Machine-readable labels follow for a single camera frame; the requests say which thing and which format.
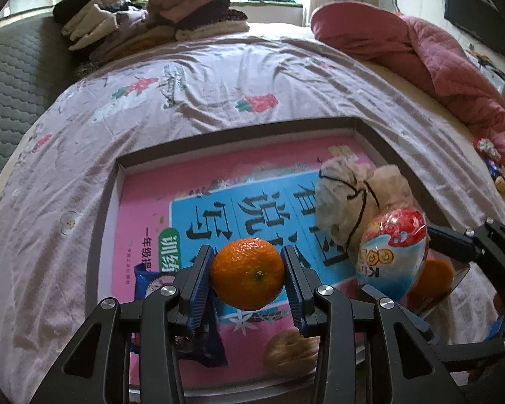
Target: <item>television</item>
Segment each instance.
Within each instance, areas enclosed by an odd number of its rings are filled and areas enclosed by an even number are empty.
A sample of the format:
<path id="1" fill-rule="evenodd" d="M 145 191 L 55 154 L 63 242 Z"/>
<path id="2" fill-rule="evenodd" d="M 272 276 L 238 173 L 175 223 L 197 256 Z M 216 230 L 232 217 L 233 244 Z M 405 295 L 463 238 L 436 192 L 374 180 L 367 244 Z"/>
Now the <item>television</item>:
<path id="1" fill-rule="evenodd" d="M 444 17 L 482 45 L 505 56 L 505 21 L 486 0 L 445 0 Z"/>

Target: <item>tied plastic bag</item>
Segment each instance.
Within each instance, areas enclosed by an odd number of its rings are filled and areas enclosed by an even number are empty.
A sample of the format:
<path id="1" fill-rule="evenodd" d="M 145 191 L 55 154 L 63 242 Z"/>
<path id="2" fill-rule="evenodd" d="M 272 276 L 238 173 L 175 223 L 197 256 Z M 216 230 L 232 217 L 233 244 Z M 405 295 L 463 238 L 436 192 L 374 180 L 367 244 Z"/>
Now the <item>tied plastic bag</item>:
<path id="1" fill-rule="evenodd" d="M 345 248 L 355 264 L 367 225 L 381 213 L 410 207 L 413 195 L 396 165 L 374 169 L 344 157 L 320 168 L 316 187 L 316 224 Z"/>

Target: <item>candy package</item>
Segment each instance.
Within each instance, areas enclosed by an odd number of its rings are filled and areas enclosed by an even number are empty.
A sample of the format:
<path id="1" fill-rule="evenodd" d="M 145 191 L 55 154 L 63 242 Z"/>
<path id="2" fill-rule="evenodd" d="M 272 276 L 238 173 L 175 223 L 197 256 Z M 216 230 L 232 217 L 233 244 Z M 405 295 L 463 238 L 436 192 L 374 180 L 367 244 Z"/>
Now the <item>candy package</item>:
<path id="1" fill-rule="evenodd" d="M 359 285 L 370 284 L 398 302 L 417 283 L 428 253 L 427 222 L 415 208 L 379 215 L 363 233 Z"/>
<path id="2" fill-rule="evenodd" d="M 135 266 L 135 301 L 147 296 L 161 287 L 171 284 L 175 271 L 152 272 L 146 270 L 144 263 Z M 200 326 L 191 337 L 176 337 L 178 360 L 196 360 L 206 367 L 219 367 L 228 364 L 225 348 L 217 329 L 217 312 L 214 295 L 210 293 Z M 136 333 L 131 343 L 131 351 L 140 354 L 140 334 Z"/>

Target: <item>red blanket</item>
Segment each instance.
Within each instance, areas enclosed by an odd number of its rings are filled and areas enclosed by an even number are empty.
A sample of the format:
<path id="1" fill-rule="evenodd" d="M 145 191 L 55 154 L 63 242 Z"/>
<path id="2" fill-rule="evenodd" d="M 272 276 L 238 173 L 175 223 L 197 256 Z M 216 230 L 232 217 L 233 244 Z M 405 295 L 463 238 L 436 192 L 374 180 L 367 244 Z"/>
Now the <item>red blanket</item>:
<path id="1" fill-rule="evenodd" d="M 314 37 L 355 59 L 372 60 L 412 82 L 489 138 L 505 165 L 505 101 L 443 29 L 413 16 L 337 1 L 312 16 Z"/>

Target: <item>windowsill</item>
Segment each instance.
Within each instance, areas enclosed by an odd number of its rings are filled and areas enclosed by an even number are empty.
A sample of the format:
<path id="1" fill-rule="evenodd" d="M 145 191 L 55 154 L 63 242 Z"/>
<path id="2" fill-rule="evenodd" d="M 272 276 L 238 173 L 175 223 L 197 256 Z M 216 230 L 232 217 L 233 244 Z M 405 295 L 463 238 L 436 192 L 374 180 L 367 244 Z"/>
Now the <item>windowsill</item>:
<path id="1" fill-rule="evenodd" d="M 289 6 L 303 8 L 301 3 L 290 3 L 287 1 L 237 1 L 231 2 L 230 6 Z"/>

